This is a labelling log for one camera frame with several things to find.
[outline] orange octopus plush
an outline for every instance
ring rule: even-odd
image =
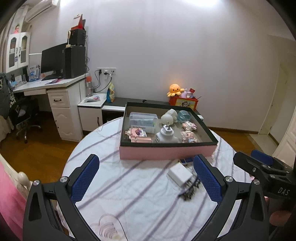
[[[168,97],[174,97],[175,95],[181,95],[181,92],[183,92],[184,89],[181,89],[179,85],[172,84],[170,86],[170,92],[167,93]]]

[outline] speaker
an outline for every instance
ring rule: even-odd
[[[85,74],[85,47],[71,46],[63,49],[65,64],[63,68],[64,79],[73,79]]]
[[[86,31],[84,29],[74,29],[71,30],[71,35],[69,39],[69,44],[71,45],[85,45]]]

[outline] snack bag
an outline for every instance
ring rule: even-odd
[[[111,83],[107,90],[107,102],[113,102],[115,100],[115,91],[114,91],[114,85]]]

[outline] round table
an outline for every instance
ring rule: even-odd
[[[122,121],[114,119],[88,134],[65,165],[63,176],[69,176],[90,154],[100,159],[97,174],[82,201],[76,203],[78,210],[103,241],[191,240],[217,203],[210,200],[202,184],[190,201],[178,198],[181,189],[167,176],[167,170],[177,160],[120,160]],[[233,148],[213,134],[219,142],[208,161],[224,176],[251,182],[249,174],[234,165]],[[236,201],[220,235],[228,232],[239,203]],[[67,228],[59,208],[58,213]]]

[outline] white charger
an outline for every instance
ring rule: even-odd
[[[187,182],[193,174],[187,170],[180,162],[168,170],[168,176],[172,178],[180,187]]]

